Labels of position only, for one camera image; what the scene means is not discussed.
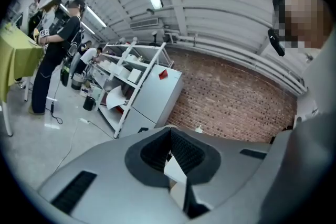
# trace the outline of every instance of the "trash can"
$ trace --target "trash can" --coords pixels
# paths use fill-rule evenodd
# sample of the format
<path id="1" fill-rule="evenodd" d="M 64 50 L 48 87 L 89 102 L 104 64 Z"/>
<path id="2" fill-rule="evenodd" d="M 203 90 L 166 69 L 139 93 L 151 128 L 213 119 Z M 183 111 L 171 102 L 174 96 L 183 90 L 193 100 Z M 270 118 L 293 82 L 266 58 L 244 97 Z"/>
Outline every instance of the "trash can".
<path id="1" fill-rule="evenodd" d="M 85 98 L 85 102 L 84 102 L 83 108 L 85 110 L 91 111 L 92 108 L 93 108 L 93 106 L 94 106 L 94 104 L 95 104 L 95 100 L 92 97 L 88 96 L 88 97 Z"/>

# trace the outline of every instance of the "person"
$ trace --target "person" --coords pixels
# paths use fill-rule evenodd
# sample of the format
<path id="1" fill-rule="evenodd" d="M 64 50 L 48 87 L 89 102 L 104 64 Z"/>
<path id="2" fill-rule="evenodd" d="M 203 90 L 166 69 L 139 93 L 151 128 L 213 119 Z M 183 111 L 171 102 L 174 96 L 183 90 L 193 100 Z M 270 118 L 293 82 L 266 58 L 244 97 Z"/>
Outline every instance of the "person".
<path id="1" fill-rule="evenodd" d="M 272 0 L 279 19 L 280 41 L 296 47 L 322 48 L 333 28 L 333 16 L 324 0 Z"/>
<path id="2" fill-rule="evenodd" d="M 35 13 L 38 11 L 38 5 L 41 0 L 34 0 L 28 7 L 28 21 L 33 17 Z"/>
<path id="3" fill-rule="evenodd" d="M 49 29 L 50 26 L 53 24 L 54 19 L 55 19 L 55 12 L 59 8 L 60 4 L 62 3 L 62 0 L 52 0 L 46 5 L 44 5 L 42 8 L 39 9 L 39 12 L 41 12 L 41 15 L 39 16 L 40 21 L 36 22 L 39 20 L 39 18 L 36 18 L 38 13 L 33 16 L 29 22 L 28 22 L 28 36 L 32 39 L 33 37 L 33 31 L 35 28 L 38 30 L 43 30 L 43 29 Z"/>
<path id="4" fill-rule="evenodd" d="M 82 57 L 80 57 L 80 60 L 76 66 L 75 72 L 78 74 L 82 74 L 85 70 L 85 67 L 87 66 L 88 62 L 93 60 L 95 62 L 98 61 L 99 55 L 103 52 L 103 49 L 101 47 L 99 48 L 90 48 L 88 49 Z"/>
<path id="5" fill-rule="evenodd" d="M 39 25 L 37 26 L 39 30 L 50 28 L 55 19 L 55 12 L 61 4 L 62 0 L 52 0 L 40 9 L 43 11 L 43 15 Z"/>
<path id="6" fill-rule="evenodd" d="M 324 0 L 272 0 L 278 18 L 279 40 L 290 46 L 320 52 L 302 77 L 320 113 L 336 110 L 335 16 Z"/>
<path id="7" fill-rule="evenodd" d="M 40 64 L 31 93 L 29 112 L 43 115 L 54 69 L 61 64 L 66 56 L 66 49 L 72 41 L 81 42 L 81 17 L 85 10 L 84 0 L 74 0 L 68 6 L 70 19 L 58 33 L 40 39 L 40 44 L 49 44 L 46 54 Z"/>
<path id="8" fill-rule="evenodd" d="M 85 43 L 78 46 L 77 53 L 74 56 L 71 67 L 70 67 L 70 76 L 72 77 L 75 73 L 76 66 L 80 60 L 80 58 L 84 55 L 84 53 L 91 47 L 92 41 L 88 40 Z"/>

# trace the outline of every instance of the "yellow tablecloth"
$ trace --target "yellow tablecloth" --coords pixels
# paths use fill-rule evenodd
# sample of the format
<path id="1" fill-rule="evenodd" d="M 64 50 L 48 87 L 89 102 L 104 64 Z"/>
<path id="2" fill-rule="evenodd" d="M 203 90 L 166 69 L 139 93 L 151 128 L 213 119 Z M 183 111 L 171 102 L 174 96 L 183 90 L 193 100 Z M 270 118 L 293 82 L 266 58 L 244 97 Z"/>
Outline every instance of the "yellow tablecloth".
<path id="1" fill-rule="evenodd" d="M 7 101 L 9 86 L 15 79 L 31 77 L 43 55 L 43 49 L 17 27 L 0 29 L 0 100 Z"/>

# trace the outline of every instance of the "brick wall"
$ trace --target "brick wall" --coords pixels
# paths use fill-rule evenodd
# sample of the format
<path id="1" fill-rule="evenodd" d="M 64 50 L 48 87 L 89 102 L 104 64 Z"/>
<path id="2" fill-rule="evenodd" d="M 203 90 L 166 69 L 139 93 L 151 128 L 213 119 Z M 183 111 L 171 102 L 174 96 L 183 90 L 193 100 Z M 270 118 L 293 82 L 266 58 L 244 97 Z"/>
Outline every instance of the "brick wall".
<path id="1" fill-rule="evenodd" d="M 296 97 L 263 75 L 232 62 L 167 49 L 184 87 L 168 123 L 227 138 L 269 142 L 292 125 Z"/>

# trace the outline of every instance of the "table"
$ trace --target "table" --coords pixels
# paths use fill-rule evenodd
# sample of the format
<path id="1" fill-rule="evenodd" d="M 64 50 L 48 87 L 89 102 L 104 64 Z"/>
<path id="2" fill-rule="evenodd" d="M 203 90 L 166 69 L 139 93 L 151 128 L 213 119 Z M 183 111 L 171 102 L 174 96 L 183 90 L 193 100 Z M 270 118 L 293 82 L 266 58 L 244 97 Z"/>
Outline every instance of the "table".
<path id="1" fill-rule="evenodd" d="M 13 135 L 9 124 L 7 93 L 15 79 L 28 77 L 25 100 L 28 100 L 30 77 L 43 55 L 42 47 L 32 44 L 27 35 L 15 26 L 0 28 L 0 101 L 2 101 L 6 131 Z"/>

